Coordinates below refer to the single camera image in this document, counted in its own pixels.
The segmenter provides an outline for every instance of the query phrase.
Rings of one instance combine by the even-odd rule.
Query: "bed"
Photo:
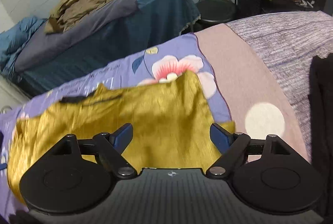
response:
[[[113,9],[117,9],[119,0],[116,3]],[[128,4],[121,6],[122,11],[116,20],[101,26],[99,23],[105,23],[105,20],[99,18],[93,24],[100,26],[98,31],[75,44],[51,46],[50,37],[58,36],[45,38],[43,24],[15,62],[18,86],[31,96],[42,94],[111,61],[166,42],[178,36],[200,16],[192,0],[136,0],[135,11]],[[94,14],[105,12],[105,7]],[[75,38],[81,32],[69,37]]]
[[[176,66],[201,60],[193,69],[214,121],[232,119],[236,131],[256,139],[277,134],[310,161],[308,69],[313,56],[333,52],[332,25],[333,18],[322,12],[261,15],[181,35],[111,62],[1,115],[1,162],[8,160],[17,119],[37,116],[64,96],[86,96],[99,83],[110,89],[157,83],[165,78],[156,69],[166,58]],[[24,209],[9,190],[5,171],[0,182],[0,214]]]

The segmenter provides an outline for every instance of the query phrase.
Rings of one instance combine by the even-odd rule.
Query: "black trash bin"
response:
[[[204,28],[235,20],[237,8],[231,0],[201,0],[196,6],[201,14],[198,21]]]

